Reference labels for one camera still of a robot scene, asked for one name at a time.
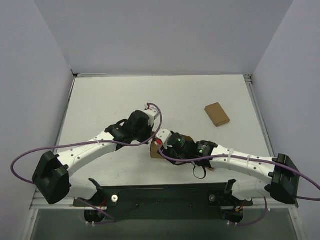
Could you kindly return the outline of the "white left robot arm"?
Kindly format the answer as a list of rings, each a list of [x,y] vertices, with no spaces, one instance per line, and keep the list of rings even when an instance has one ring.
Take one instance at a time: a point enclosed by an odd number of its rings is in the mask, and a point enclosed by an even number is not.
[[[56,204],[65,197],[82,198],[96,206],[103,199],[103,188],[93,178],[76,179],[74,174],[92,161],[134,141],[146,143],[152,136],[156,109],[134,111],[128,119],[110,125],[82,146],[53,154],[44,153],[32,176],[32,181],[47,203]]]

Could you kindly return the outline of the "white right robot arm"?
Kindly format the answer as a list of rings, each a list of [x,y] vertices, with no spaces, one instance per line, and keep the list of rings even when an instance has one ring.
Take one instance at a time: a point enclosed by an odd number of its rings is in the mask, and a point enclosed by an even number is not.
[[[285,154],[261,157],[234,151],[211,141],[187,140],[174,132],[162,131],[157,136],[162,152],[172,163],[226,169],[250,176],[251,180],[231,182],[231,195],[237,200],[269,198],[287,205],[297,203],[300,177],[298,168]]]

